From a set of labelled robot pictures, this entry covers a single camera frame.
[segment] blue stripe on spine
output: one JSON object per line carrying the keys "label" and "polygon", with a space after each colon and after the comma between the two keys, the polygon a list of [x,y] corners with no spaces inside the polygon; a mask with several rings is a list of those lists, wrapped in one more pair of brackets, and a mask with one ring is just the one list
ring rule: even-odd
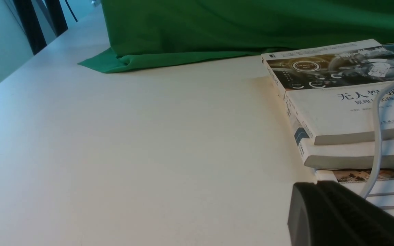
{"label": "blue stripe on spine", "polygon": [[294,139],[296,139],[296,144],[299,145],[300,140],[302,140],[303,138],[310,138],[310,136],[308,136],[308,134],[302,127],[299,127],[297,128],[296,133],[294,133]]}

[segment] black pole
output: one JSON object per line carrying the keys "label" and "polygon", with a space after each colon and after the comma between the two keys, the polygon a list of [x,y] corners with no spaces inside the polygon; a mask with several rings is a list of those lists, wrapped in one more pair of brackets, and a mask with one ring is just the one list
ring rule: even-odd
{"label": "black pole", "polygon": [[33,54],[47,46],[31,0],[13,0]]}
{"label": "black pole", "polygon": [[54,29],[56,30],[57,37],[68,30],[66,19],[63,14],[62,6],[59,0],[45,0],[48,11],[53,21]]}

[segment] black object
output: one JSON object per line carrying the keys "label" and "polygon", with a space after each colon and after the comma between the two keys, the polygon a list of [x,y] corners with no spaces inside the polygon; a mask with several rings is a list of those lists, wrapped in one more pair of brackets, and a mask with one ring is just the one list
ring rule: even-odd
{"label": "black object", "polygon": [[50,12],[51,20],[53,21],[54,29],[56,30],[56,36],[58,37],[68,30],[62,6],[60,5],[59,0],[45,0],[45,4]]}
{"label": "black object", "polygon": [[295,183],[292,246],[394,246],[394,217],[333,181]]}
{"label": "black object", "polygon": [[47,46],[31,0],[13,0],[33,54]]}
{"label": "black object", "polygon": [[74,12],[72,12],[71,6],[69,6],[68,0],[65,0],[66,6],[68,6],[69,11],[72,14],[72,17],[74,18],[75,22],[78,22],[77,17],[75,17]]}

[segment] book spine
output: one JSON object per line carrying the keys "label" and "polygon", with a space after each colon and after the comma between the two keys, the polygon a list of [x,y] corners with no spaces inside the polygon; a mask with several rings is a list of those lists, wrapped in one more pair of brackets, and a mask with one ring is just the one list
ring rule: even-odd
{"label": "book spine", "polygon": [[308,124],[306,123],[305,117],[303,117],[303,115],[296,110],[296,105],[291,100],[291,98],[287,94],[286,89],[284,88],[284,86],[282,85],[282,83],[280,82],[278,77],[276,76],[275,72],[272,70],[272,68],[266,62],[264,57],[261,57],[261,62],[267,68],[267,71],[269,72],[270,77],[273,80],[273,83],[275,84],[276,88],[278,88],[279,94],[280,94],[280,96],[282,96],[284,104],[287,105],[289,116],[290,116],[291,113],[294,113],[294,115],[296,115],[297,120],[299,120],[300,124],[305,129],[305,132],[308,134],[308,136],[310,136],[310,138],[313,141],[313,143],[315,143],[315,141],[316,141],[316,134],[314,134],[314,132],[312,131],[312,128],[310,126],[308,126]]}
{"label": "book spine", "polygon": [[303,130],[303,127],[301,128],[301,126],[299,125],[297,118],[291,114],[291,110],[290,107],[288,105],[288,102],[286,102],[286,100],[283,99],[283,97],[280,95],[280,93],[278,92],[278,98],[280,100],[280,102],[283,103],[283,106],[285,108],[285,112],[288,116],[288,119],[290,121],[290,126],[291,126],[291,134],[293,134],[294,137],[294,141],[296,142],[297,145],[297,149],[299,150],[300,156],[302,158],[302,163],[305,164],[306,160],[308,159],[308,157],[310,156],[310,153],[308,152],[308,148],[306,148],[306,146],[304,147],[302,144],[302,139],[298,139],[299,137],[299,132]]}

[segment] photo on book cover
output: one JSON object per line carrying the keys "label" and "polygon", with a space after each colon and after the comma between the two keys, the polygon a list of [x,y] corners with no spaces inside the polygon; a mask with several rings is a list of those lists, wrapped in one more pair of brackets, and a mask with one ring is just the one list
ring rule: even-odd
{"label": "photo on book cover", "polygon": [[[333,174],[339,183],[366,182],[370,177],[371,169],[364,170],[333,170]],[[394,169],[381,169],[377,181],[394,180]]]}
{"label": "photo on book cover", "polygon": [[288,91],[394,81],[394,53],[383,46],[267,63]]}

